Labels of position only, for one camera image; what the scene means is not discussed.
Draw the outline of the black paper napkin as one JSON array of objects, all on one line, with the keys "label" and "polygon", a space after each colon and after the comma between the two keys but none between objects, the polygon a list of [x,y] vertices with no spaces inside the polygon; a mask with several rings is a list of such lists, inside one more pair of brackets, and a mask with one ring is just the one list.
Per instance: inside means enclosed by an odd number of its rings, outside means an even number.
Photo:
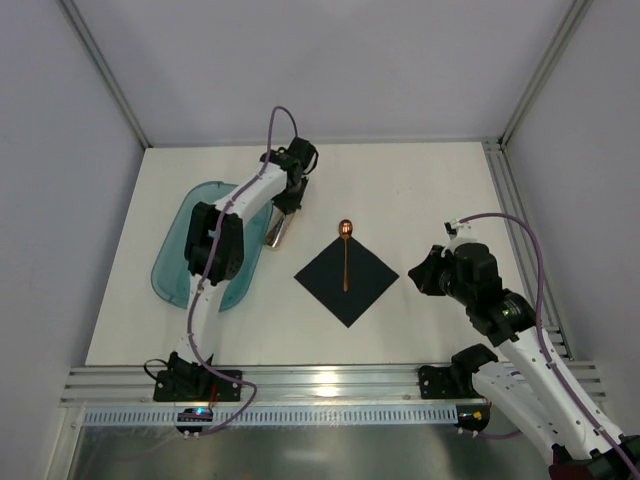
[{"label": "black paper napkin", "polygon": [[347,244],[348,287],[344,290],[344,240],[326,246],[294,279],[345,327],[351,327],[399,278],[355,238]]}]

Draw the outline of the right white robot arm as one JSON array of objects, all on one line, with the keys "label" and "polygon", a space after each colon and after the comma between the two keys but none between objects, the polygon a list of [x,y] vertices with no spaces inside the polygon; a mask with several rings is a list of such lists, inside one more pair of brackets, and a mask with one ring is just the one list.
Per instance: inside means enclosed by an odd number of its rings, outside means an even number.
[{"label": "right white robot arm", "polygon": [[638,436],[624,434],[587,394],[529,302],[504,288],[486,245],[435,245],[408,276],[421,293],[459,302],[490,342],[453,355],[448,368],[423,368],[429,392],[477,395],[497,406],[536,446],[553,479],[638,478]]}]

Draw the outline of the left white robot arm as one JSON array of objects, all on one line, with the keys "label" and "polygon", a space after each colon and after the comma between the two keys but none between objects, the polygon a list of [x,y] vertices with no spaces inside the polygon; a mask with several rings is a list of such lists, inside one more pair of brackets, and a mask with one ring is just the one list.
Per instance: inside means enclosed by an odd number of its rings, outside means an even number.
[{"label": "left white robot arm", "polygon": [[246,183],[212,204],[194,206],[184,248],[190,274],[187,330],[157,374],[156,401],[209,398],[217,378],[210,371],[214,332],[224,293],[247,256],[245,227],[267,204],[285,215],[299,210],[318,157],[310,141],[296,137],[286,148],[268,149]]}]

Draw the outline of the copper spoon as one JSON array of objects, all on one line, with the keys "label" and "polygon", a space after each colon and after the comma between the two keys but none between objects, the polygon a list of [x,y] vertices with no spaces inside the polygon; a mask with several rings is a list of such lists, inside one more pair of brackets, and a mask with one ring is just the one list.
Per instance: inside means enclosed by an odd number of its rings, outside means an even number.
[{"label": "copper spoon", "polygon": [[343,219],[339,223],[339,236],[343,241],[343,291],[349,290],[349,241],[353,234],[353,223]]}]

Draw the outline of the beige cutlery case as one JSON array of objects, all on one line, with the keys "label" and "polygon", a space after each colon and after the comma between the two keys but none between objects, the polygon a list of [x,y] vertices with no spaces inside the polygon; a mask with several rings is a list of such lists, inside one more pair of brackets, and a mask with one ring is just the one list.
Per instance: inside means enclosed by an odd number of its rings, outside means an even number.
[{"label": "beige cutlery case", "polygon": [[264,245],[267,248],[278,249],[280,247],[294,217],[294,213],[278,213],[276,215],[275,221],[264,239]]}]

